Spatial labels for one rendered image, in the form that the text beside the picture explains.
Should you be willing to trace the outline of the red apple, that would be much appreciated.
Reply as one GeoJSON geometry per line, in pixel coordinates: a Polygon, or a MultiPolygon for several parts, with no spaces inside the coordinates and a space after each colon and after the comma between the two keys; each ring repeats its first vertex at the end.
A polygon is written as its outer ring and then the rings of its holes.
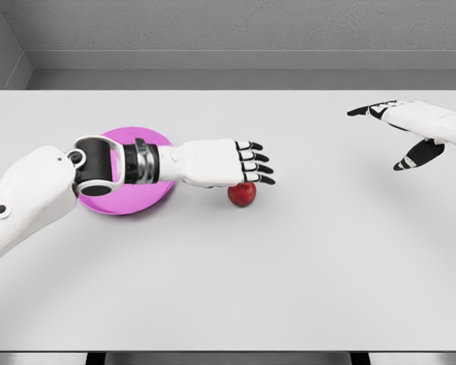
{"type": "Polygon", "coordinates": [[[253,203],[256,194],[257,189],[253,182],[241,182],[227,189],[228,199],[239,208],[247,207],[253,203]]]}

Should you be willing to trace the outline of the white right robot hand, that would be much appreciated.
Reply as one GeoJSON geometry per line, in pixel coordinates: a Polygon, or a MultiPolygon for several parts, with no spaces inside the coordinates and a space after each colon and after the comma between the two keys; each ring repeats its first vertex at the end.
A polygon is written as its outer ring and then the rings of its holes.
{"type": "Polygon", "coordinates": [[[390,100],[352,109],[347,115],[372,116],[423,138],[393,166],[395,171],[411,170],[436,159],[456,127],[456,113],[419,101],[390,100]]]}

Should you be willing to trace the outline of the pink plate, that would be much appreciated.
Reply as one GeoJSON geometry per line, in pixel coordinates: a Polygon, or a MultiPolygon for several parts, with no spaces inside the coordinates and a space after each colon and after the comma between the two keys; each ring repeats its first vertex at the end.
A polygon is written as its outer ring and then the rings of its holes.
{"type": "MultiPolygon", "coordinates": [[[[104,132],[103,136],[120,144],[133,144],[136,138],[142,138],[149,144],[173,145],[165,135],[143,127],[130,126],[113,129],[104,132]]],[[[134,214],[158,203],[173,185],[173,181],[147,185],[125,184],[108,195],[98,197],[79,195],[79,202],[84,207],[101,214],[134,214]]]]}

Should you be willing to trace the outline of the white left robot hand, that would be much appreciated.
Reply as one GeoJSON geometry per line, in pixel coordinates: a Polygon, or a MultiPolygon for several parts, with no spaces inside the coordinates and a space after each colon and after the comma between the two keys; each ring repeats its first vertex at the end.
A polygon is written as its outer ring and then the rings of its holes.
{"type": "Polygon", "coordinates": [[[187,167],[182,178],[190,186],[230,187],[240,183],[275,184],[261,144],[232,139],[193,141],[185,145],[187,167]]]}

